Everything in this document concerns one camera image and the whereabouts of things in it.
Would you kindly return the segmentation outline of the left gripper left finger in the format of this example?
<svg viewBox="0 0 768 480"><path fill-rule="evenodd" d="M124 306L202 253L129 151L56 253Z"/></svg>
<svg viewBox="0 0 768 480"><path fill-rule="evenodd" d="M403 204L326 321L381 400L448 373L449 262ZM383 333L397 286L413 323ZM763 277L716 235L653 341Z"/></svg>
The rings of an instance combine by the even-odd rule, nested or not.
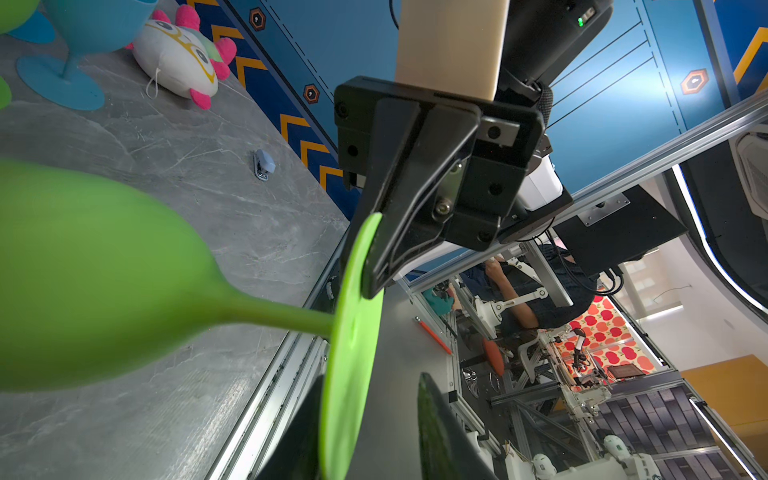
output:
<svg viewBox="0 0 768 480"><path fill-rule="evenodd" d="M319 430L325 376L318 376L257 480L320 479Z"/></svg>

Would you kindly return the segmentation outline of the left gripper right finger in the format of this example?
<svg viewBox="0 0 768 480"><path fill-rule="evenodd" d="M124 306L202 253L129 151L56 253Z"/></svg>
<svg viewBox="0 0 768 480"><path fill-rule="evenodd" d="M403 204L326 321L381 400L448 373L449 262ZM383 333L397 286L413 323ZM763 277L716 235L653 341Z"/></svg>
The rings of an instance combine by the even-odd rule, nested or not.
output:
<svg viewBox="0 0 768 480"><path fill-rule="evenodd" d="M417 410L423 479L496 479L426 372L419 377Z"/></svg>

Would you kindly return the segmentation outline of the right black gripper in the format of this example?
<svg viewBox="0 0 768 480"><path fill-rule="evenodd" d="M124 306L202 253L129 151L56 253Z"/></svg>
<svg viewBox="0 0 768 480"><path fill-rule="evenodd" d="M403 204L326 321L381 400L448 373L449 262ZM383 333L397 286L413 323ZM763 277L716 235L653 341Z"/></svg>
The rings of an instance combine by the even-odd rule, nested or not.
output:
<svg viewBox="0 0 768 480"><path fill-rule="evenodd" d="M510 216L542 114L497 102L358 76L337 87L335 124L347 185L365 181L350 234L381 215L362 269L374 298L442 241L487 248Z"/></svg>

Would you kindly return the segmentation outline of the green wine glass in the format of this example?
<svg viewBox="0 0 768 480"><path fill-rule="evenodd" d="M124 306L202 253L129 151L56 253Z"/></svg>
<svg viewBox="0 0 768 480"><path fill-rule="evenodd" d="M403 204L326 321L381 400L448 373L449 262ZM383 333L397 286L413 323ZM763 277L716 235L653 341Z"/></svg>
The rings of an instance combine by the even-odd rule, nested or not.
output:
<svg viewBox="0 0 768 480"><path fill-rule="evenodd" d="M154 197L98 175L1 163L1 387L70 388L153 362L220 324L327 338L318 460L347 475L372 376L383 298L363 293L381 223L362 224L333 313L245 294L193 227Z"/></svg>
<svg viewBox="0 0 768 480"><path fill-rule="evenodd" d="M38 0L1 0L0 3L0 30L4 35L27 22L37 10ZM0 109L4 109L11 102L11 90L3 77L0 78Z"/></svg>

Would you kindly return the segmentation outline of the light blue wine glass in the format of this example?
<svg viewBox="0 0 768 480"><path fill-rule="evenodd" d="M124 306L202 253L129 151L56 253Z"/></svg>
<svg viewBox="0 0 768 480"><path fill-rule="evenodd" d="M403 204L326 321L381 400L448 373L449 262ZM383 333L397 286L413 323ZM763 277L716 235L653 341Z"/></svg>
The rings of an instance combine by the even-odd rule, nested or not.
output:
<svg viewBox="0 0 768 480"><path fill-rule="evenodd" d="M99 85L78 68L83 57L130 44L157 3L151 0L48 0L49 21L68 48L62 61L49 55L17 60L21 80L45 99L63 107L95 111L104 105Z"/></svg>

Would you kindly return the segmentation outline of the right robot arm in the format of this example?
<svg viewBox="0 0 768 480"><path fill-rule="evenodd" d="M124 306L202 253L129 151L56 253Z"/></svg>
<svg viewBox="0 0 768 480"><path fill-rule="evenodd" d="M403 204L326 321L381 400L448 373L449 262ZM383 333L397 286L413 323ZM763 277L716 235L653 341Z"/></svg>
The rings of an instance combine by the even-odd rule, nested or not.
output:
<svg viewBox="0 0 768 480"><path fill-rule="evenodd" d="M444 242L488 249L545 132L549 84L606 26L609 1L405 1L396 74L335 91L339 162L362 194L345 276L376 297Z"/></svg>

